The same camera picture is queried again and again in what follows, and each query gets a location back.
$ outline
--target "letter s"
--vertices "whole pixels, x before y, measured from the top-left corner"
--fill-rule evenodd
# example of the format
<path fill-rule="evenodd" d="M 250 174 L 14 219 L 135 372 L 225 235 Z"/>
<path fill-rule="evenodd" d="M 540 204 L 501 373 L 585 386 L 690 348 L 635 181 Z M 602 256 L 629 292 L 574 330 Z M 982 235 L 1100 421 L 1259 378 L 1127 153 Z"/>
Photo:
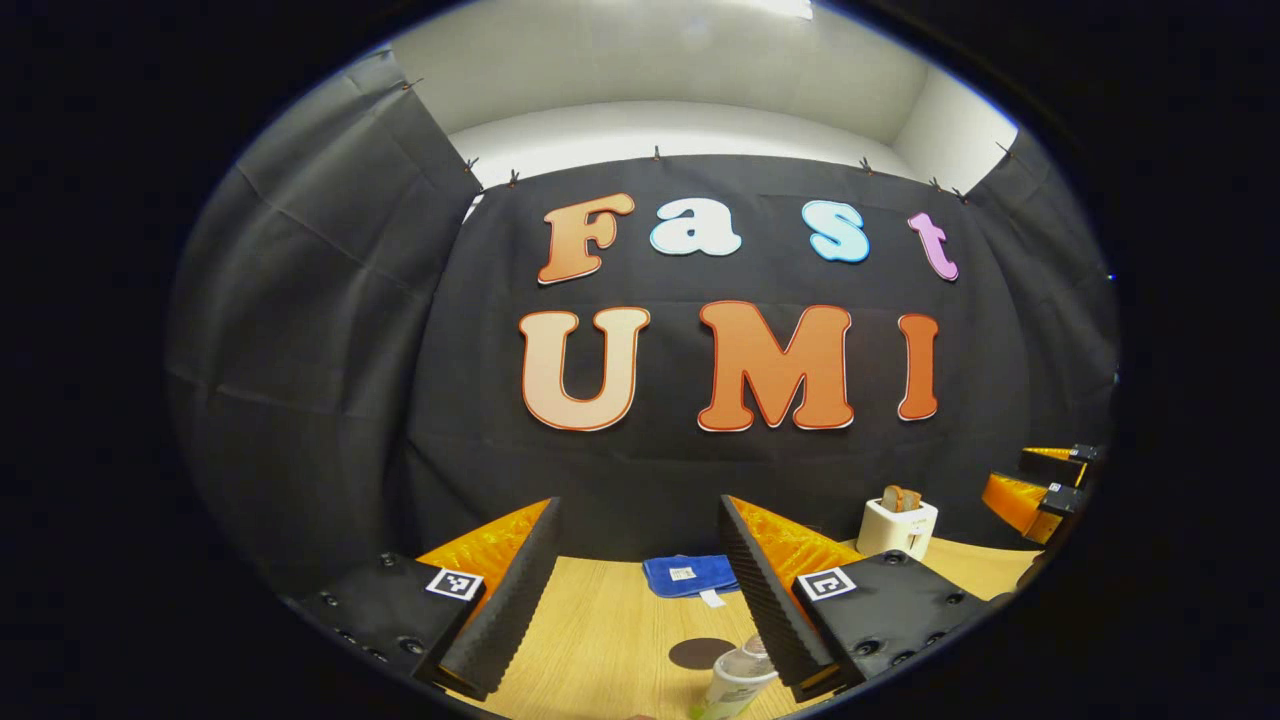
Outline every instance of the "letter s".
<path fill-rule="evenodd" d="M 863 217 L 850 205 L 813 200 L 800 210 L 806 225 L 815 231 L 809 245 L 823 260 L 861 263 L 872 251 L 872 243 L 863 233 Z"/>

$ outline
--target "ceiling light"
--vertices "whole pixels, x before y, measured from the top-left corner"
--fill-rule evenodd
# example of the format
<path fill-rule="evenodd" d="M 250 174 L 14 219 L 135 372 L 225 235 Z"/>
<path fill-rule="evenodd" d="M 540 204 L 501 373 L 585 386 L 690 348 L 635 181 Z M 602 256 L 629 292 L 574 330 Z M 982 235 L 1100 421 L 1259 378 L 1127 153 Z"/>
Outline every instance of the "ceiling light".
<path fill-rule="evenodd" d="M 778 13 L 780 15 L 788 15 L 805 20 L 813 19 L 813 4 L 809 0 L 737 0 L 737 3 L 742 5 L 751 5 L 762 10 L 769 10 L 771 13 Z"/>

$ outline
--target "pink letter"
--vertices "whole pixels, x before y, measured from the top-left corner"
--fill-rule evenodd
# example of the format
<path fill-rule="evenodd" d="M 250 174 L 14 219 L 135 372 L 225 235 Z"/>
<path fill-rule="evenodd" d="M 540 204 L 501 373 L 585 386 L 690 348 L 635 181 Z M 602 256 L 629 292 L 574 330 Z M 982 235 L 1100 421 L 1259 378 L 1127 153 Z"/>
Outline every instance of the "pink letter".
<path fill-rule="evenodd" d="M 924 243 L 924 256 L 929 259 L 933 272 L 947 282 L 955 282 L 960 277 L 960 268 L 956 268 L 956 264 L 947 260 L 942 252 L 942 243 L 946 242 L 947 233 L 934 225 L 933 220 L 924 213 L 916 213 L 906 220 L 906 224 L 920 236 L 920 242 Z"/>

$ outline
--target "ceiling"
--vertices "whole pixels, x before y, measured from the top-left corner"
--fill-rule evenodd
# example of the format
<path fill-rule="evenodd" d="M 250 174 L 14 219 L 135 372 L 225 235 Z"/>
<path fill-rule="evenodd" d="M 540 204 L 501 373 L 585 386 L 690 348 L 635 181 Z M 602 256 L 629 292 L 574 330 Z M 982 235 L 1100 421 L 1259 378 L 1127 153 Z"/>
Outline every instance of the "ceiling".
<path fill-rule="evenodd" d="M 477 0 L 392 41 L 445 133 L 591 102 L 676 100 L 796 115 L 890 145 L 928 64 L 787 0 Z"/>

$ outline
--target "blue letter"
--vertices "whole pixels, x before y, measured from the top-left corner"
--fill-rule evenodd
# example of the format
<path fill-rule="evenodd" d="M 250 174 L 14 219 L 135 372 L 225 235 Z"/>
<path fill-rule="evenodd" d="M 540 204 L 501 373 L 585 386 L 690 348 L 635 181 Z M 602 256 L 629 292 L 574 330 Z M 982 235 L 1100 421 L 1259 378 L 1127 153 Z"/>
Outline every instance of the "blue letter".
<path fill-rule="evenodd" d="M 800 210 L 810 229 L 818 231 L 809 236 L 809 245 L 823 260 L 842 260 L 861 263 L 872 251 L 872 243 L 860 229 L 863 217 L 844 202 L 814 200 Z"/>
<path fill-rule="evenodd" d="M 681 218 L 685 213 L 694 215 Z M 708 255 L 728 255 L 742 246 L 733 234 L 733 222 L 723 202 L 705 197 L 684 197 L 658 208 L 658 223 L 649 233 L 649 245 L 666 255 L 689 255 L 701 250 Z"/>

